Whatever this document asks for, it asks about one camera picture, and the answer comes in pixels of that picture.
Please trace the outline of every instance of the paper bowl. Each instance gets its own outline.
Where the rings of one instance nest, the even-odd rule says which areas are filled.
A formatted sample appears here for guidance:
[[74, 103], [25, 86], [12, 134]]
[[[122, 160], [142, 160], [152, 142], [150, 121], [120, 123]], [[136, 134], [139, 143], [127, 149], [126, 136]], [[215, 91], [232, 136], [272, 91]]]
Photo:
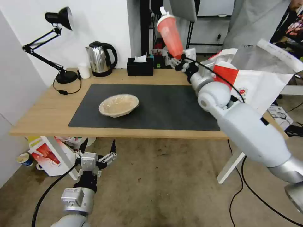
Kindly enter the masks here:
[[139, 99], [130, 94], [119, 94], [105, 99], [99, 105], [99, 112], [113, 118], [129, 114], [139, 105]]

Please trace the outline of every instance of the red shaker bottle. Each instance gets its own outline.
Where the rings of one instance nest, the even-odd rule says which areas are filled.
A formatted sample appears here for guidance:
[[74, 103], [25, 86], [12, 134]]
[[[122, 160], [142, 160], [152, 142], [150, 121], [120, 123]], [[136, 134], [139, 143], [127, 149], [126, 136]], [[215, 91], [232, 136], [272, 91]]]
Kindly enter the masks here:
[[183, 46], [177, 29], [176, 18], [170, 15], [169, 12], [165, 12], [164, 7], [160, 7], [160, 10], [163, 16], [157, 24], [158, 32], [160, 32], [168, 52], [174, 58], [180, 59], [183, 53]]

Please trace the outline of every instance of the person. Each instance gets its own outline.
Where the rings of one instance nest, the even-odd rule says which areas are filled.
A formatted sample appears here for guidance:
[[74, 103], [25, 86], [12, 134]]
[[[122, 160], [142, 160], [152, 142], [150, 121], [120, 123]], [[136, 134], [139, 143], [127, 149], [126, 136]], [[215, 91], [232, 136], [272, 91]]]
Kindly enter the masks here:
[[281, 42], [285, 34], [296, 35], [296, 31], [301, 30], [302, 23], [295, 22], [297, 19], [297, 10], [303, 5], [303, 0], [292, 0], [285, 14], [283, 15], [277, 30], [273, 34], [270, 42]]
[[223, 48], [256, 45], [260, 39], [269, 41], [289, 3], [289, 0], [235, 0]]

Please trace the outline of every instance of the kettle handle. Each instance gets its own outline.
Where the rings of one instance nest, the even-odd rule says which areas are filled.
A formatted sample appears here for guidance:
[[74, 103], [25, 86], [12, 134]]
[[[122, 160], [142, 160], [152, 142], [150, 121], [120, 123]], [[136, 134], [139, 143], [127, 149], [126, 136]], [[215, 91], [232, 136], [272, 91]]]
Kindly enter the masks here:
[[114, 48], [112, 45], [108, 44], [108, 43], [102, 43], [102, 47], [103, 47], [104, 49], [110, 49], [110, 50], [113, 52], [113, 55], [114, 55], [114, 57], [115, 57], [114, 62], [111, 63], [111, 62], [110, 62], [110, 58], [109, 58], [110, 68], [113, 69], [113, 68], [116, 66], [117, 62], [118, 62], [117, 52], [116, 52], [115, 48]]

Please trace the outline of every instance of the stainless steel kettle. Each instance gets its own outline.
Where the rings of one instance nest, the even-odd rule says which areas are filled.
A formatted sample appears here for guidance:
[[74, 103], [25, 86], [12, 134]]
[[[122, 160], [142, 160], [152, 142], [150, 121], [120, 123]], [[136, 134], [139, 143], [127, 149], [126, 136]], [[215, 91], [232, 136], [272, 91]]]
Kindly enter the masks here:
[[[110, 62], [108, 49], [113, 52], [115, 57], [113, 63]], [[111, 74], [112, 69], [116, 66], [118, 61], [117, 52], [112, 45], [95, 41], [86, 47], [86, 51], [94, 76], [104, 77]]]

